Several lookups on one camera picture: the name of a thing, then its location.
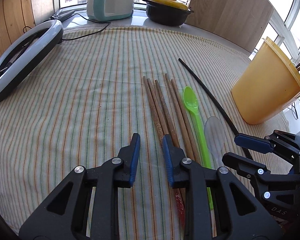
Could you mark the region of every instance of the power cord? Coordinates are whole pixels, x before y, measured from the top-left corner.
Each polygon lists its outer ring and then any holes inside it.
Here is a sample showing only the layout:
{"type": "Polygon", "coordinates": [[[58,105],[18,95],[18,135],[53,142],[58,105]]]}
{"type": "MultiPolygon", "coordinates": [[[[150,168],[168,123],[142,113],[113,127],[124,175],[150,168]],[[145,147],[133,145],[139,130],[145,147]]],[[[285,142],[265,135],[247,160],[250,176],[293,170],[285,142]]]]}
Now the power cord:
{"type": "MultiPolygon", "coordinates": [[[[84,38],[84,37],[87,37],[87,36],[90,36],[90,35],[93,35],[93,34],[97,34],[97,33],[101,33],[102,31],[104,31],[110,24],[111,22],[99,22],[99,21],[94,21],[94,20],[90,20],[90,19],[87,19],[86,17],[83,17],[81,14],[79,13],[74,13],[73,15],[71,15],[70,17],[68,17],[67,19],[63,20],[63,21],[66,21],[68,19],[70,19],[71,17],[75,16],[75,15],[79,15],[80,17],[82,17],[83,19],[89,21],[89,22],[93,22],[93,23],[107,23],[106,27],[102,28],[101,30],[98,30],[94,33],[89,33],[89,34],[86,34],[86,35],[83,35],[83,36],[80,36],[80,37],[76,37],[76,38],[72,38],[72,39],[62,39],[63,41],[74,41],[74,40],[77,40],[77,39],[81,39],[81,38],[84,38]]],[[[25,33],[25,28],[30,28],[29,26],[25,26],[23,27],[23,33],[25,33]]]]}

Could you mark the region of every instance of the table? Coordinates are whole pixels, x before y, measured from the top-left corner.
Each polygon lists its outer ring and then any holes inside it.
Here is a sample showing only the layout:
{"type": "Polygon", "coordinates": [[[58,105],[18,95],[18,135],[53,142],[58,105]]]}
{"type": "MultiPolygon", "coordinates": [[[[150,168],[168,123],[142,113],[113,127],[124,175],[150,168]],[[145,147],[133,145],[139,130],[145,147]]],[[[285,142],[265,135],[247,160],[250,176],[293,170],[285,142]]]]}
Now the table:
{"type": "MultiPolygon", "coordinates": [[[[74,38],[94,30],[70,30],[74,38]]],[[[132,189],[119,189],[121,239],[181,239],[172,190],[168,187],[160,140],[154,129],[142,76],[158,79],[184,149],[164,73],[179,91],[189,85],[199,98],[205,122],[222,121],[223,153],[242,151],[205,92],[180,65],[181,57],[229,114],[240,132],[264,137],[288,130],[282,113],[248,125],[230,89],[250,60],[218,42],[171,30],[115,27],[99,35],[63,41],[0,103],[0,213],[16,232],[49,192],[77,165],[101,165],[141,136],[140,159],[132,189]]],[[[252,152],[272,173],[290,165],[274,154],[252,152]]],[[[240,180],[251,190],[246,179],[240,180]]]]}

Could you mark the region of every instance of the clear plastic spoon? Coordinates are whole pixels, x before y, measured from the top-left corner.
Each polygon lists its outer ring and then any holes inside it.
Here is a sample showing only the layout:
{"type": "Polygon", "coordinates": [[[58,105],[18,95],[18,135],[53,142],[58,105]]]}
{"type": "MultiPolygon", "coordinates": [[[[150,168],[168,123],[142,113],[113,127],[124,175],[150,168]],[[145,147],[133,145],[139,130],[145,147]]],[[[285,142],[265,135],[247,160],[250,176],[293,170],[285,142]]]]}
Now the clear plastic spoon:
{"type": "Polygon", "coordinates": [[[204,126],[204,136],[213,158],[214,168],[224,166],[221,151],[225,144],[226,133],[219,118],[215,116],[208,118],[204,126]]]}

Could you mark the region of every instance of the green plastic spoon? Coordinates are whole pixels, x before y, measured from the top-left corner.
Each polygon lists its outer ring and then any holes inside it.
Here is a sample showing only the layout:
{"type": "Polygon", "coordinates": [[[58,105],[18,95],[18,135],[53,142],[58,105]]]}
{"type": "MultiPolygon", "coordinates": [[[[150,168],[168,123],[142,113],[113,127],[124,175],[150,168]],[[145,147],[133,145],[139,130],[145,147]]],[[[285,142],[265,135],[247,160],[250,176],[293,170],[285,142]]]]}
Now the green plastic spoon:
{"type": "MultiPolygon", "coordinates": [[[[209,154],[206,139],[204,137],[202,122],[199,116],[199,104],[198,104],[197,97],[191,87],[185,87],[185,89],[183,90],[183,103],[185,107],[188,109],[188,111],[190,112],[191,117],[194,121],[195,133],[197,136],[197,140],[199,142],[199,149],[202,156],[201,158],[202,158],[203,166],[205,168],[211,169],[210,154],[209,154]]],[[[207,188],[207,190],[208,190],[209,206],[210,206],[210,210],[212,210],[213,203],[212,203],[211,191],[210,188],[207,188]]]]}

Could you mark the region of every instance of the yellow pot lid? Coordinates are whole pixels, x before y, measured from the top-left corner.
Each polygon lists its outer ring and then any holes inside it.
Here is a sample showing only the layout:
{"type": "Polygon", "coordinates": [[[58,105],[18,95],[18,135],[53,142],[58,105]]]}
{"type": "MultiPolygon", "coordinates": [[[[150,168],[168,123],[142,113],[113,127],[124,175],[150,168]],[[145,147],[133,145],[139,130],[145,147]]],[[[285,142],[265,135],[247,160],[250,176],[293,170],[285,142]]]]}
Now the yellow pot lid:
{"type": "Polygon", "coordinates": [[[168,6],[178,8],[178,9],[181,9],[181,10],[186,10],[186,11],[188,10],[188,7],[186,5],[184,5],[181,2],[178,2],[177,0],[151,0],[151,1],[161,3],[161,4],[164,4],[164,5],[168,5],[168,6]]]}

